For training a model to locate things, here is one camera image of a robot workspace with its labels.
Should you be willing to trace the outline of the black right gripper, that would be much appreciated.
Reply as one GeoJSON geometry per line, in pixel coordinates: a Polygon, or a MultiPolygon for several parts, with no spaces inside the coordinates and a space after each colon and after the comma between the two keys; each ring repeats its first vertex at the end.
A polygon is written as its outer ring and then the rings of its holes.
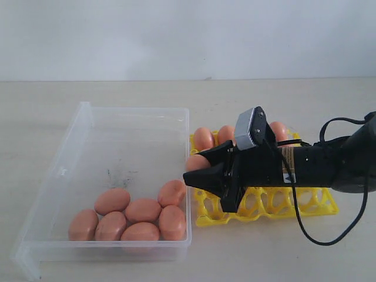
{"type": "Polygon", "coordinates": [[[220,198],[224,212],[236,212],[249,186],[266,186],[281,178],[281,159],[276,142],[263,140],[260,146],[240,150],[232,140],[204,149],[199,170],[183,174],[187,186],[220,198]]]}

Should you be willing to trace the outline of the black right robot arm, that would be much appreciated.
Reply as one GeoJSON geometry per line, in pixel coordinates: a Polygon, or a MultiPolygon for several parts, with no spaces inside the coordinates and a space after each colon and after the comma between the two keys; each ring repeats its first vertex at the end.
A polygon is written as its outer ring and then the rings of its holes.
{"type": "Polygon", "coordinates": [[[224,212],[235,213],[248,187],[331,187],[344,193],[362,193],[365,180],[375,190],[375,112],[351,136],[320,137],[313,145],[282,147],[267,123],[262,107],[239,115],[235,142],[201,152],[210,167],[186,172],[186,185],[220,198],[224,212]]]}

